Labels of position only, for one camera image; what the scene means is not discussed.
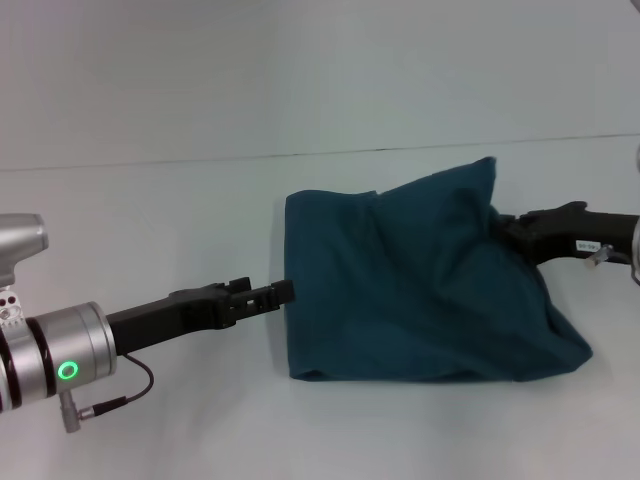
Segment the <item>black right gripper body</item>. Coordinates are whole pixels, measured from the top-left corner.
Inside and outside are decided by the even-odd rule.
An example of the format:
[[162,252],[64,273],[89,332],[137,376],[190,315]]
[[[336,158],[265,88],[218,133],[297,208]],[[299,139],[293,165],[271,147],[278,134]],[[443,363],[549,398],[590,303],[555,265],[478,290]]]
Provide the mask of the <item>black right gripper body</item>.
[[621,263],[639,261],[639,217],[592,212],[583,201],[517,216],[523,235],[504,235],[507,244],[533,263],[557,258],[585,259],[609,246],[623,257]]

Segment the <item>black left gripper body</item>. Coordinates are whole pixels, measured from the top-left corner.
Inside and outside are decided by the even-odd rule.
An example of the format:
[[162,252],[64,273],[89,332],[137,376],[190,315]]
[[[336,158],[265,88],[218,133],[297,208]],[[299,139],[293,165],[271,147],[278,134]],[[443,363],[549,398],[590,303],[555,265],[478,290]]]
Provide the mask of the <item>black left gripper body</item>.
[[108,314],[116,354],[124,356],[202,330],[224,329],[230,305],[231,291],[212,284]]

